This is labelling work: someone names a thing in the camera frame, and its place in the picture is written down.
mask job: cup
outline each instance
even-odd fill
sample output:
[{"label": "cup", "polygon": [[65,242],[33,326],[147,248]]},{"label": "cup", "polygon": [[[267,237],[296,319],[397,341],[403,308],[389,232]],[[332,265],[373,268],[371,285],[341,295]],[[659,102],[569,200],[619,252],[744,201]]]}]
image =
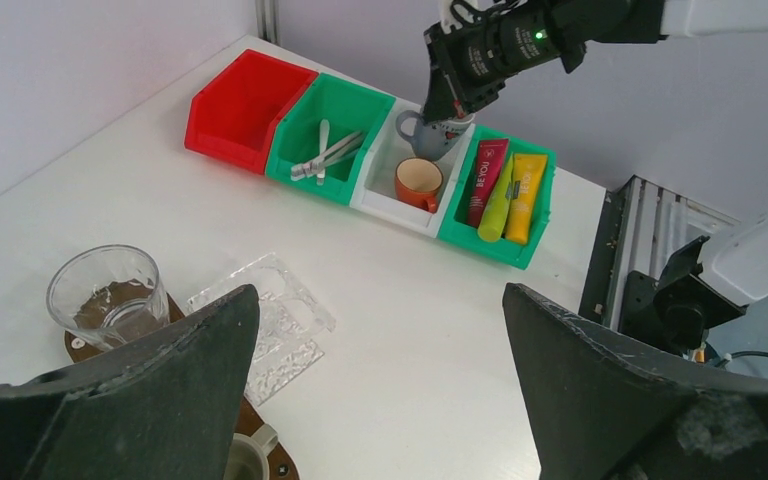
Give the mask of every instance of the cup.
[{"label": "cup", "polygon": [[[413,110],[406,110],[396,117],[396,131],[411,145],[417,157],[436,162],[458,143],[458,139],[469,128],[474,118],[475,115],[471,114],[460,119],[426,125],[422,121],[422,115]],[[404,130],[404,124],[410,119],[415,119],[416,124],[413,134],[409,135]]]},{"label": "cup", "polygon": [[440,167],[424,158],[408,158],[396,167],[396,197],[408,205],[437,213],[442,186]]},{"label": "cup", "polygon": [[276,445],[278,433],[267,424],[258,428],[251,437],[235,433],[222,479],[269,480],[269,460],[266,457]]},{"label": "cup", "polygon": [[169,300],[157,264],[128,245],[93,248],[66,262],[46,292],[60,326],[112,350],[169,325]]}]

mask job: red bin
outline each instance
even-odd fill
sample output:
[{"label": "red bin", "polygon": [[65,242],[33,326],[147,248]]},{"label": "red bin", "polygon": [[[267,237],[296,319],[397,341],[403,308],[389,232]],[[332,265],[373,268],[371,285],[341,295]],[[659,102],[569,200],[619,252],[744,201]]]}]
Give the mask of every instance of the red bin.
[{"label": "red bin", "polygon": [[184,146],[263,175],[275,128],[317,75],[246,50],[193,97]]}]

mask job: cable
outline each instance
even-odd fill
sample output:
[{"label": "cable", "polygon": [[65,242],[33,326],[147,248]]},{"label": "cable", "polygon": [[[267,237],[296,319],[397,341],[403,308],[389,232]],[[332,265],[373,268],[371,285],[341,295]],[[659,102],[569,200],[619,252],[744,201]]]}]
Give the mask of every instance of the cable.
[{"label": "cable", "polygon": [[740,358],[740,357],[764,357],[764,358],[768,358],[768,352],[758,352],[758,351],[755,351],[755,350],[747,350],[747,351],[744,351],[744,352],[727,353],[723,358],[720,359],[719,362],[714,364],[714,367],[716,367],[716,368],[723,368],[726,365],[728,365],[729,362],[731,362],[735,358]]}]

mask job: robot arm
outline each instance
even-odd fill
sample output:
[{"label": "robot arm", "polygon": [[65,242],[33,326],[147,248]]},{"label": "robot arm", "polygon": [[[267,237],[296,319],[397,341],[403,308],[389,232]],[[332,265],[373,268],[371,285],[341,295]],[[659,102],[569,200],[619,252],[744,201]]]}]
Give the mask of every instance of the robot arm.
[{"label": "robot arm", "polygon": [[586,42],[656,43],[667,36],[768,31],[768,0],[441,0],[425,31],[427,123],[461,118],[499,97],[505,79],[560,58],[567,73]]}]

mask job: tube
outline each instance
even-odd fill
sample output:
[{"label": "tube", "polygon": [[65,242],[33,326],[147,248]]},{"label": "tube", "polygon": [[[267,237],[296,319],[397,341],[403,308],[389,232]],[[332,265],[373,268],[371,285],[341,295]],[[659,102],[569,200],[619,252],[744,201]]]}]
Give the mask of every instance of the tube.
[{"label": "tube", "polygon": [[508,218],[508,207],[511,204],[511,174],[513,173],[513,159],[505,162],[505,168],[493,187],[493,193],[487,201],[487,208],[478,225],[478,236],[485,242],[494,243],[502,238],[505,230],[505,220]]},{"label": "tube", "polygon": [[528,230],[534,213],[534,202],[540,180],[546,171],[547,155],[527,155],[517,153],[513,156],[514,172],[511,192],[511,206],[508,224],[505,227],[505,239],[519,244],[528,243]]},{"label": "tube", "polygon": [[496,185],[499,172],[505,164],[508,154],[507,138],[482,140],[478,143],[478,155],[475,157],[475,186],[472,189],[472,197],[469,199],[469,213],[466,224],[478,228],[481,224],[481,216],[487,206],[490,192]]}]

